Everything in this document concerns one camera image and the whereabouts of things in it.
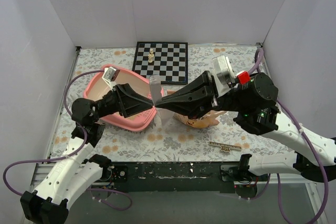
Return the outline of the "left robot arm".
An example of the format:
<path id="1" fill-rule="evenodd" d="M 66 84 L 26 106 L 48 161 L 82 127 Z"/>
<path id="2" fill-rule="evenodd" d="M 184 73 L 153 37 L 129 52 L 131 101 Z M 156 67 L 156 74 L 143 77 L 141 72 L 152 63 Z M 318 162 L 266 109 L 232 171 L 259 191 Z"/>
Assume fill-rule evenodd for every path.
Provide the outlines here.
<path id="1" fill-rule="evenodd" d="M 71 106 L 76 128 L 66 150 L 34 191 L 26 191 L 20 198 L 26 219 L 64 223 L 71 206 L 86 189 L 97 180 L 108 181 L 112 175 L 111 160 L 103 155 L 94 155 L 80 168 L 104 131 L 98 120 L 115 113 L 127 118 L 152 107 L 152 100 L 136 93 L 129 84 L 117 84 L 97 101 L 76 99 Z"/>

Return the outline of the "peach cat litter bag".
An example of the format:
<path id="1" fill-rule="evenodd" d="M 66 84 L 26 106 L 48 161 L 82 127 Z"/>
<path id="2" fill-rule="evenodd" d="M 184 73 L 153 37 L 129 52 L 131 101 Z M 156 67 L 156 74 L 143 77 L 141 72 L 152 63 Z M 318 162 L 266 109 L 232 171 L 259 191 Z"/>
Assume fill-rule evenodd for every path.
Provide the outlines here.
<path id="1" fill-rule="evenodd" d="M 173 117 L 185 125 L 196 129 L 204 129 L 218 125 L 219 121 L 217 120 L 217 117 L 225 113 L 226 111 L 210 111 L 200 119 L 189 119 L 187 116 L 183 116 L 178 113 L 175 113 Z"/>

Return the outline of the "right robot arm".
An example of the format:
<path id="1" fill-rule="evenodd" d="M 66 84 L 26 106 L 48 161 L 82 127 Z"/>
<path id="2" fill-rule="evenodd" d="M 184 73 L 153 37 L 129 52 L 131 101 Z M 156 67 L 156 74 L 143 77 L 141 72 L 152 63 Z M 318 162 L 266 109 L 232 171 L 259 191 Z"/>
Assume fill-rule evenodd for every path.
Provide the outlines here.
<path id="1" fill-rule="evenodd" d="M 313 182 L 335 180 L 335 140 L 300 126 L 290 113 L 279 109 L 278 88 L 264 73 L 241 72 L 237 78 L 220 77 L 209 71 L 182 89 L 158 99 L 157 108 L 189 119 L 209 111 L 236 112 L 234 122 L 249 134 L 277 141 L 286 154 L 244 154 L 224 175 L 234 180 L 251 180 L 264 174 L 298 174 Z"/>

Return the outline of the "clear plastic scoop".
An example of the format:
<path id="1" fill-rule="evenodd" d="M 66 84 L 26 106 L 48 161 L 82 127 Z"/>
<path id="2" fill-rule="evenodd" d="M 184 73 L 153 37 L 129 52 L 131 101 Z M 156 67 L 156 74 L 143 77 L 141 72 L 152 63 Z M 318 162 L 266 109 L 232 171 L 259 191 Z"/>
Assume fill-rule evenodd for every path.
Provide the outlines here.
<path id="1" fill-rule="evenodd" d="M 149 77 L 150 92 L 153 104 L 161 119 L 162 126 L 166 125 L 168 121 L 173 117 L 174 112 L 167 109 L 157 108 L 156 104 L 162 100 L 164 90 L 161 87 L 161 78 L 159 75 L 151 75 Z"/>

